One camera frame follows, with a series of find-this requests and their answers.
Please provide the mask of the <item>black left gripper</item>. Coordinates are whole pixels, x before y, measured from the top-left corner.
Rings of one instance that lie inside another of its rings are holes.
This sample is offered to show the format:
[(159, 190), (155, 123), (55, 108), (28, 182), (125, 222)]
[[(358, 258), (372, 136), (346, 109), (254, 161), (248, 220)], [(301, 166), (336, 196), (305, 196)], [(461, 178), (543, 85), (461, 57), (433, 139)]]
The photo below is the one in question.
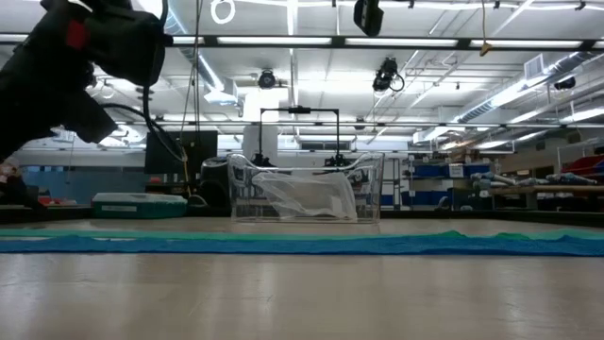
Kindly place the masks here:
[(0, 161), (59, 126), (86, 143), (108, 137), (117, 125), (86, 92), (92, 79), (92, 64), (73, 51), (16, 47), (0, 69)]

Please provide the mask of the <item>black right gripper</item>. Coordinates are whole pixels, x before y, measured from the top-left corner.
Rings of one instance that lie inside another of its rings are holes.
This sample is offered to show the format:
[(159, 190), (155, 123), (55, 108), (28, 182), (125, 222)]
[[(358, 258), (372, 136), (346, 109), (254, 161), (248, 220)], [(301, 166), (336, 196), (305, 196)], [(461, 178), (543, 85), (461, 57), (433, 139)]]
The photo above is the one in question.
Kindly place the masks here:
[(379, 0), (357, 0), (353, 9), (355, 25), (368, 37), (376, 37), (379, 34), (383, 15)]

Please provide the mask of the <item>teal elastic bandage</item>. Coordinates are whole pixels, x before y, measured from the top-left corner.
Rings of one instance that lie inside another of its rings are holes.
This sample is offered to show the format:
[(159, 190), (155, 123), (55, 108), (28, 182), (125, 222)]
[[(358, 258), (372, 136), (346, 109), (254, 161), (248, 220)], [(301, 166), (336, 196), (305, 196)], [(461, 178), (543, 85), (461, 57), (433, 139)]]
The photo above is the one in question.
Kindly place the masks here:
[(508, 240), (559, 240), (564, 237), (582, 240), (604, 240), (604, 232), (582, 229), (554, 229), (538, 232), (499, 232), (469, 234), (456, 230), (417, 234), (281, 234), (281, 233), (225, 233), (184, 231), (125, 231), (76, 229), (0, 229), (0, 238), (56, 238), (90, 237), (105, 239), (166, 239), (166, 240), (353, 240), (370, 238), (428, 237), (428, 238), (499, 238)]

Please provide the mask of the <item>blue elastic bandage strip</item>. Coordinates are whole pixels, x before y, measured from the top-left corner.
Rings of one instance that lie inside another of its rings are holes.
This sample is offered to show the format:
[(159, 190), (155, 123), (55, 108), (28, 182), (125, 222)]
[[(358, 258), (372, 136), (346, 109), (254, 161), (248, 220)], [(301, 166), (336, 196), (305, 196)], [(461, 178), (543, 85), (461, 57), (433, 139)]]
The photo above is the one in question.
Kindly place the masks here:
[(264, 255), (489, 255), (604, 258), (604, 240), (403, 236), (340, 240), (100, 240), (61, 236), (2, 240), (0, 253), (183, 253)]

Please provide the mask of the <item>black overhead light bar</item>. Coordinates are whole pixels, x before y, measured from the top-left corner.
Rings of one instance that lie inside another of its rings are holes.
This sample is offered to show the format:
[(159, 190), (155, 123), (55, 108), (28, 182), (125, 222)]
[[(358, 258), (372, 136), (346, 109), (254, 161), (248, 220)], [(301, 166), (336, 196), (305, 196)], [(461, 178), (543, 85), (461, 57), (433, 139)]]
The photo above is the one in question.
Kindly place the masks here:
[[(174, 35), (167, 47), (480, 51), (482, 39), (447, 37)], [(604, 39), (488, 39), (489, 52), (604, 52)]]

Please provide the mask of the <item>yellow hanging hook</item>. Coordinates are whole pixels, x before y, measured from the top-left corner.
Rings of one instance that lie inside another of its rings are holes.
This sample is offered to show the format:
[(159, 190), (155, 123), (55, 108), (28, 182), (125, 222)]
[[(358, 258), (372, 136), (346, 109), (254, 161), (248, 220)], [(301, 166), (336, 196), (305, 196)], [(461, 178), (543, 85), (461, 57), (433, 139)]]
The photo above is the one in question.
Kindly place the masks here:
[(481, 4), (481, 33), (482, 33), (482, 43), (480, 46), (479, 55), (484, 57), (491, 49), (492, 45), (488, 43), (487, 39), (487, 31), (486, 31), (486, 2), (485, 0), (480, 0)]

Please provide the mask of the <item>teal wipes pack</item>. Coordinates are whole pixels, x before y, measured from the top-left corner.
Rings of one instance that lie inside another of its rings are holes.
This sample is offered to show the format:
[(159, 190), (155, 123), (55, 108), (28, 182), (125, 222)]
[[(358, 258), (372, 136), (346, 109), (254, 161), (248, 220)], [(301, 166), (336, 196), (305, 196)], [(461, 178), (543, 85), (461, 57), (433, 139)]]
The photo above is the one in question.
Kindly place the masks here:
[(185, 215), (188, 200), (180, 195), (98, 193), (92, 198), (96, 218), (161, 219)]

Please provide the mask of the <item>blue storage bins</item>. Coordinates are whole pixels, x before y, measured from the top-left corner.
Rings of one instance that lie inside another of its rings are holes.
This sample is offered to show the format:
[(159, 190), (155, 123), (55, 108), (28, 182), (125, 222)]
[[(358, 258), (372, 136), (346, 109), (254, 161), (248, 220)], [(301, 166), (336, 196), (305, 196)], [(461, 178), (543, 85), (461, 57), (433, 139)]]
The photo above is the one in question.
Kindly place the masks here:
[(469, 178), (473, 174), (488, 173), (488, 164), (445, 164), (445, 165), (416, 165), (404, 172), (406, 176), (414, 178), (444, 178), (461, 179)]

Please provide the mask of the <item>black monitor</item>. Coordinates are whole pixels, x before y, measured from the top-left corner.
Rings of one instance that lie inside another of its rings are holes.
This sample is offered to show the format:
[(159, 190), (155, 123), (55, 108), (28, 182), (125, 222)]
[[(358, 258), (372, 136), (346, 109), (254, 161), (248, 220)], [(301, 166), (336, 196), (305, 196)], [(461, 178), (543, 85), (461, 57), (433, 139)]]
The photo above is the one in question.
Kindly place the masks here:
[[(217, 156), (217, 131), (178, 131), (168, 132), (168, 135), (179, 146), (183, 146), (188, 167), (187, 172), (199, 173), (202, 162)], [(146, 135), (144, 160), (145, 174), (184, 174), (184, 162), (174, 158), (161, 144), (160, 140), (151, 133)]]

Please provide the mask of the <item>clear plastic packet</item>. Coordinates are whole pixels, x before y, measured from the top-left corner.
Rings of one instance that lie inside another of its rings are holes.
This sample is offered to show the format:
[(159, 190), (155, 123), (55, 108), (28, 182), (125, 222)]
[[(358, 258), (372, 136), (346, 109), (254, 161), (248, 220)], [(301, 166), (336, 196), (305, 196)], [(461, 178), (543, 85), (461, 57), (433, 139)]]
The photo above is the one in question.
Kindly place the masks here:
[(264, 172), (254, 176), (252, 183), (280, 218), (358, 218), (352, 185), (341, 172), (309, 177)]

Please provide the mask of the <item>black chair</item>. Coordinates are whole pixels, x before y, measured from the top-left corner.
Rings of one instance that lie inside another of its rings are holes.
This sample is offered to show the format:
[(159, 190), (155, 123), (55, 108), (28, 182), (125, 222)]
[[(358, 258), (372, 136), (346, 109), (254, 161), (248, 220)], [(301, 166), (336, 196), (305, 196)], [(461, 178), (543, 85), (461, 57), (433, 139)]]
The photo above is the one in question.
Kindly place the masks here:
[(213, 208), (229, 208), (227, 158), (213, 157), (201, 164), (199, 194)]

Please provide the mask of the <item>clear plastic container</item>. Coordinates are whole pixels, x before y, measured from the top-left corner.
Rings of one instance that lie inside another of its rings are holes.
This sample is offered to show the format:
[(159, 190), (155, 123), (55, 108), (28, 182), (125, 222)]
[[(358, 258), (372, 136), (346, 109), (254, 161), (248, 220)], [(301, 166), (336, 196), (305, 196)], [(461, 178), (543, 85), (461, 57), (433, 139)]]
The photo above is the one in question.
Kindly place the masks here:
[[(370, 152), (359, 156), (346, 166), (280, 168), (257, 166), (243, 155), (229, 155), (227, 172), (231, 217), (238, 222), (375, 224), (380, 219), (384, 162), (384, 154)], [(254, 176), (264, 172), (301, 177), (341, 172), (352, 185), (358, 218), (356, 220), (327, 216), (280, 218), (278, 212), (263, 195), (263, 191), (252, 183)]]

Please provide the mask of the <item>wooden workbench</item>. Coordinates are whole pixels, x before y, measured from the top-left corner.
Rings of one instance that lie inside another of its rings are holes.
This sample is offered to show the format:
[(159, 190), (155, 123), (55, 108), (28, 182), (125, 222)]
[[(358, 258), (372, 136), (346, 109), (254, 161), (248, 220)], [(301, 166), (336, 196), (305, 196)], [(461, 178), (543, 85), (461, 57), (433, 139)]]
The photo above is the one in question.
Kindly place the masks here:
[(492, 197), (505, 195), (524, 195), (529, 210), (537, 210), (537, 195), (549, 194), (586, 194), (597, 196), (604, 194), (604, 185), (531, 185), (492, 188), (489, 190)]

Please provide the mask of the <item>black aluminium table frame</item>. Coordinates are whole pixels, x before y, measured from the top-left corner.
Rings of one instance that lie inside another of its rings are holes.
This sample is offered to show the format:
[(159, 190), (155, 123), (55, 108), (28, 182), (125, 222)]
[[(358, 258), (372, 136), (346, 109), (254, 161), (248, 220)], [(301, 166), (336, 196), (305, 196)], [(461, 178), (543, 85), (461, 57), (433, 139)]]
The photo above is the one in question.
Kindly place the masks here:
[[(85, 205), (58, 205), (38, 212), (23, 206), (0, 205), (0, 225), (94, 218), (93, 208)], [(604, 229), (604, 212), (381, 211), (380, 220), (388, 219), (489, 219)]]

